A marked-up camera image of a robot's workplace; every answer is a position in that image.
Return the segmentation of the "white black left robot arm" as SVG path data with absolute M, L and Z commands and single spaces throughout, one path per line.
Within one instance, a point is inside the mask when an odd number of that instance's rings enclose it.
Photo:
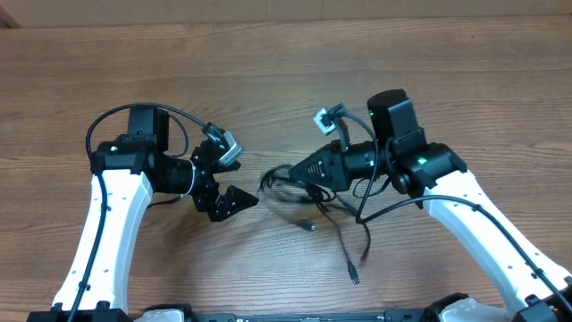
M 233 185 L 219 191 L 215 175 L 240 168 L 240 144 L 214 123 L 159 103 L 124 106 L 128 130 L 92 149 L 91 136 L 111 109 L 86 133 L 92 173 L 90 204 L 79 245 L 62 287 L 47 311 L 30 321 L 127 321 L 130 267 L 139 228 L 156 193 L 192 198 L 197 211 L 222 222 L 259 199 Z M 206 139 L 192 151 L 168 154 L 169 124 L 187 118 Z

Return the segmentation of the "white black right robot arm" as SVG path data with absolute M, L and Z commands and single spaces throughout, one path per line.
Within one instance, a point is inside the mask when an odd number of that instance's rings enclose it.
M 323 134 L 340 137 L 294 165 L 290 178 L 333 192 L 353 181 L 387 176 L 405 200 L 363 217 L 366 224 L 415 204 L 446 227 L 492 280 L 505 306 L 483 305 L 453 293 L 424 308 L 423 321 L 569 321 L 571 274 L 535 247 L 489 199 L 467 164 L 447 145 L 429 143 L 403 89 L 380 92 L 366 102 L 371 140 L 352 144 L 338 104 L 314 121 Z

